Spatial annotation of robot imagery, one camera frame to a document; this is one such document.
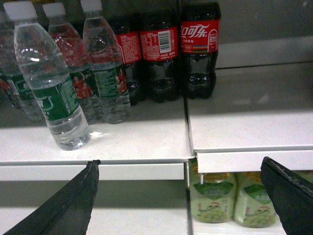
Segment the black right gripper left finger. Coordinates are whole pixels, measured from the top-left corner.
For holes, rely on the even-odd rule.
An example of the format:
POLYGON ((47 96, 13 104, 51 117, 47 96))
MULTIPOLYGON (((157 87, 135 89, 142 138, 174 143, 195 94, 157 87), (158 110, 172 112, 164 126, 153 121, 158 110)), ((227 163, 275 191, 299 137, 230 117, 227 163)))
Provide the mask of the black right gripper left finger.
POLYGON ((6 235, 85 235, 95 202, 100 160, 86 167, 6 235))

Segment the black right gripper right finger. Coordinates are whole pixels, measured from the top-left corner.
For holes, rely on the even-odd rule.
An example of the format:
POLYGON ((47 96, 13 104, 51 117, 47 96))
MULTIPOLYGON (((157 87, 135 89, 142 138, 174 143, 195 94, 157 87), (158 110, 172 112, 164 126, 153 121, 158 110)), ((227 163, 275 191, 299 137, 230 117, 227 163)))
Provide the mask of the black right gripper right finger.
POLYGON ((295 172, 264 157, 261 180, 288 235, 313 233, 313 184, 295 172))

